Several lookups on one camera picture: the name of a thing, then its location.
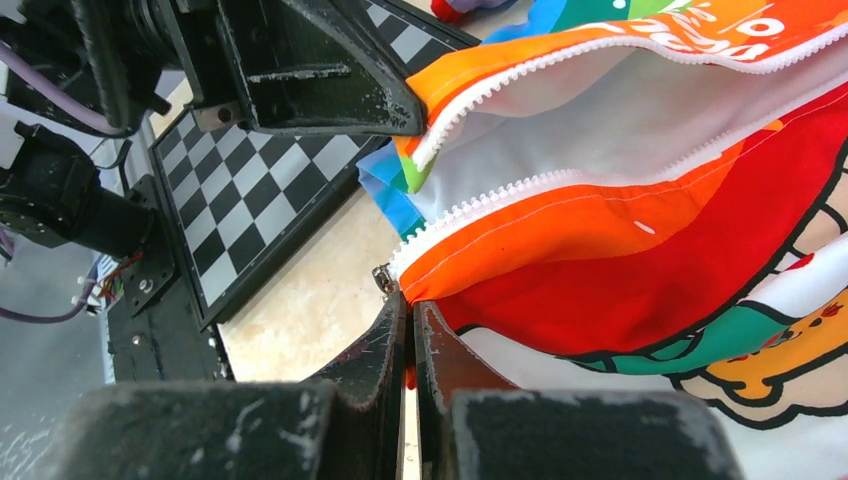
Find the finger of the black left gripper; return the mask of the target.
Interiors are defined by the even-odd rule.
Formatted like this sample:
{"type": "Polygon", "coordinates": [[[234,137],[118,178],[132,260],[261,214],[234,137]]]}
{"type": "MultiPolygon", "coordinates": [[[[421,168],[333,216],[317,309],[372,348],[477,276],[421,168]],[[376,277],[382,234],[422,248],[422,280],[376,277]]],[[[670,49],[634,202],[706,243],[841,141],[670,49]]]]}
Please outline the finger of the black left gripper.
{"type": "Polygon", "coordinates": [[[417,136],[426,108],[359,1],[221,1],[242,122],[276,135],[417,136]]]}

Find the rainbow and white kids jacket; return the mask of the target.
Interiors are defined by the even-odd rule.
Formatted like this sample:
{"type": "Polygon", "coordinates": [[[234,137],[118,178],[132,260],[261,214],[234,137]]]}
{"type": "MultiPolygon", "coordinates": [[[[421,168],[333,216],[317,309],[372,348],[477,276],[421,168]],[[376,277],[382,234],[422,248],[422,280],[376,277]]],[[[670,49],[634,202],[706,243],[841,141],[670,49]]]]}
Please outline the rainbow and white kids jacket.
{"type": "Polygon", "coordinates": [[[680,393],[746,479],[847,475],[847,5],[537,1],[358,164],[465,387],[680,393]]]}

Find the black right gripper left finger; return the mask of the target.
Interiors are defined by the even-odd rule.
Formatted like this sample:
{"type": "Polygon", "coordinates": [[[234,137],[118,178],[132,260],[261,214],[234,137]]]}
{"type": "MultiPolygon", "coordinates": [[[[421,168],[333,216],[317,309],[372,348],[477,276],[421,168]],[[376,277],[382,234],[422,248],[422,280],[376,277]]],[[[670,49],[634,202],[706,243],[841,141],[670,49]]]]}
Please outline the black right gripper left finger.
{"type": "Polygon", "coordinates": [[[299,382],[123,383],[85,395],[43,479],[398,479],[407,304],[299,382]]]}

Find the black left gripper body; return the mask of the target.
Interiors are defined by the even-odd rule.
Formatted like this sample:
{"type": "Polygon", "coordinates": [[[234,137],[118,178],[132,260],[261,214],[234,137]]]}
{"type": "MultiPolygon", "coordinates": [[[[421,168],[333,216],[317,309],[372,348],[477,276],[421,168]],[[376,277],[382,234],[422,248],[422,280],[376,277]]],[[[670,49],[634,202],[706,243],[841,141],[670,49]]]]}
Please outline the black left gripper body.
{"type": "Polygon", "coordinates": [[[218,33],[221,1],[4,1],[10,103],[91,135],[126,138],[172,104],[167,71],[190,83],[202,128],[243,124],[218,33]]]}

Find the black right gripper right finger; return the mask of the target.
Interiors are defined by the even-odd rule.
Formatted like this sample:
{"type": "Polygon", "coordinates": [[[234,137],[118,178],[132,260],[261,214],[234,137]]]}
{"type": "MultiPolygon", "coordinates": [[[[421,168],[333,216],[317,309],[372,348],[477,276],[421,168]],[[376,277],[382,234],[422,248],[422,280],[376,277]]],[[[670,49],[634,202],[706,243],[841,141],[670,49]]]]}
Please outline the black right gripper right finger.
{"type": "Polygon", "coordinates": [[[425,479],[739,479],[718,421],[671,392],[524,390],[415,305],[425,479]]]}

